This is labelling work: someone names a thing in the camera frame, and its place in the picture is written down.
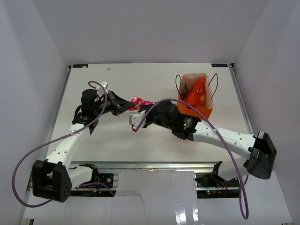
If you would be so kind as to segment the purple m&m's packet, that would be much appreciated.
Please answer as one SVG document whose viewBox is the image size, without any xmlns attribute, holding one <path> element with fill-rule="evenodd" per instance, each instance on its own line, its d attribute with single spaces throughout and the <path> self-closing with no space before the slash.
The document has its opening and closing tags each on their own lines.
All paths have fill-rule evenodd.
<svg viewBox="0 0 300 225">
<path fill-rule="evenodd" d="M 188 86 L 185 84 L 183 88 L 179 91 L 180 99 L 183 101 L 185 100 L 186 96 L 188 95 Z"/>
</svg>

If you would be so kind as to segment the red chips bag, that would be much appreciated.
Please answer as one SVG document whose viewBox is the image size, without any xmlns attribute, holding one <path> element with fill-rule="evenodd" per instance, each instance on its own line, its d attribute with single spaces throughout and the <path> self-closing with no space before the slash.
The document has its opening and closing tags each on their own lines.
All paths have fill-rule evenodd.
<svg viewBox="0 0 300 225">
<path fill-rule="evenodd" d="M 192 86 L 191 91 L 185 98 L 185 102 L 190 106 L 196 108 L 205 105 L 205 88 L 206 78 L 202 77 L 197 82 L 195 82 Z"/>
</svg>

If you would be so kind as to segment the orange paper bag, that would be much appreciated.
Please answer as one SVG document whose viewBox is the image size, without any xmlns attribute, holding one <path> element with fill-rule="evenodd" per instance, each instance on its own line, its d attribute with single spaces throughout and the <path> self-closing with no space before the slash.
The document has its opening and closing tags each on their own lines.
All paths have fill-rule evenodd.
<svg viewBox="0 0 300 225">
<path fill-rule="evenodd" d="M 213 111 L 213 96 L 218 88 L 218 75 L 214 90 L 211 89 L 212 80 L 206 73 L 190 73 L 175 77 L 175 86 L 178 92 L 178 110 L 187 115 L 200 119 L 209 118 Z"/>
</svg>

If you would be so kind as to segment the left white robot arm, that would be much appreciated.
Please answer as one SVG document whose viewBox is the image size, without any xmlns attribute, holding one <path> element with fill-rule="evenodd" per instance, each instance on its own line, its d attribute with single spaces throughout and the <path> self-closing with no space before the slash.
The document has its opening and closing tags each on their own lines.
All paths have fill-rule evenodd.
<svg viewBox="0 0 300 225">
<path fill-rule="evenodd" d="M 134 103 L 118 97 L 112 91 L 105 91 L 100 96 L 95 89 L 84 90 L 67 137 L 44 160 L 37 160 L 33 164 L 33 195 L 63 203 L 73 188 L 83 184 L 96 186 L 99 182 L 97 167 L 81 164 L 70 169 L 72 159 L 91 136 L 102 114 L 118 116 L 131 107 L 134 107 Z"/>
</svg>

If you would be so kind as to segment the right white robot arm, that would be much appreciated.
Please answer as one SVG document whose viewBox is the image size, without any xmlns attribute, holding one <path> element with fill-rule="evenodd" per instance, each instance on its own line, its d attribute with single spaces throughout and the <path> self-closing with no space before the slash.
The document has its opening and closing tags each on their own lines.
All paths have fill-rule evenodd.
<svg viewBox="0 0 300 225">
<path fill-rule="evenodd" d="M 208 179 L 217 187 L 247 175 L 263 180 L 271 177 L 277 150 L 265 132 L 252 135 L 212 127 L 205 120 L 180 113 L 171 101 L 142 106 L 137 113 L 130 114 L 129 124 L 134 131 L 155 124 L 171 130 L 179 139 L 210 144 L 239 155 L 235 160 L 214 165 Z"/>
</svg>

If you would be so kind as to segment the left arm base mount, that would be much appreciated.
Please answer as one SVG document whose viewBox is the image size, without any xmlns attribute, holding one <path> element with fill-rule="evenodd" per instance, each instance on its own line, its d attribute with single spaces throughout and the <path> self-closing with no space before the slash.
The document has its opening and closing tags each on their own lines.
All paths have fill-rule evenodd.
<svg viewBox="0 0 300 225">
<path fill-rule="evenodd" d="M 115 194 L 114 174 L 99 173 L 71 191 L 72 197 L 113 197 Z"/>
</svg>

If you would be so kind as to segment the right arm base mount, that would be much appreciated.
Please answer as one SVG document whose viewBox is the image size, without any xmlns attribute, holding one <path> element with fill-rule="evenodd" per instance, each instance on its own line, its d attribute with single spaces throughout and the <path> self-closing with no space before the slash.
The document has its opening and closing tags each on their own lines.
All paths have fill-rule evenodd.
<svg viewBox="0 0 300 225">
<path fill-rule="evenodd" d="M 226 181 L 218 176 L 221 161 L 214 164 L 213 170 L 208 173 L 195 174 L 196 193 L 198 199 L 239 198 L 240 183 L 237 177 Z"/>
</svg>

